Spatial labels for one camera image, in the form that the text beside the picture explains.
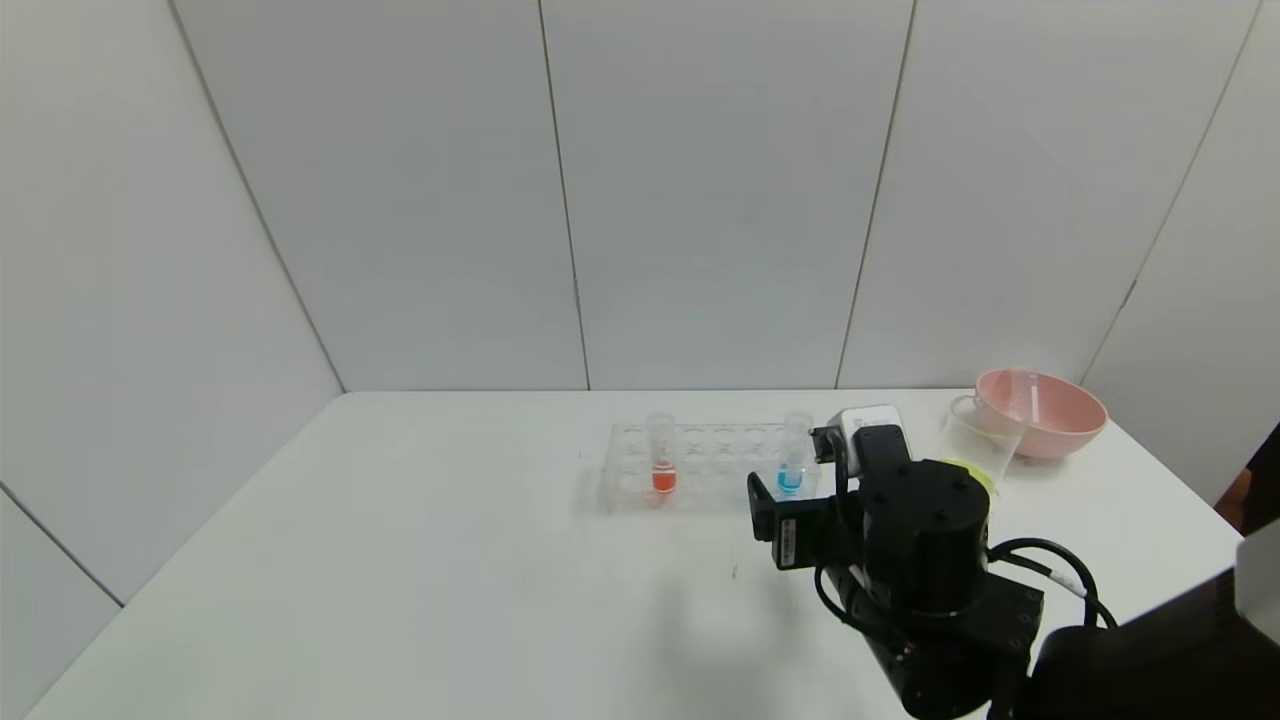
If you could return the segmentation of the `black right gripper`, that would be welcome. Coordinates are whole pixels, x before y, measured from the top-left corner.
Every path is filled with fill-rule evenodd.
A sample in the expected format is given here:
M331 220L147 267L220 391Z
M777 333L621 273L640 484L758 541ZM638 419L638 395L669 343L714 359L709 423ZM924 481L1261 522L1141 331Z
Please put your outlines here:
M753 537L772 543L774 565L781 571L852 565L852 538L835 497L776 505L762 478L750 471L748 502Z

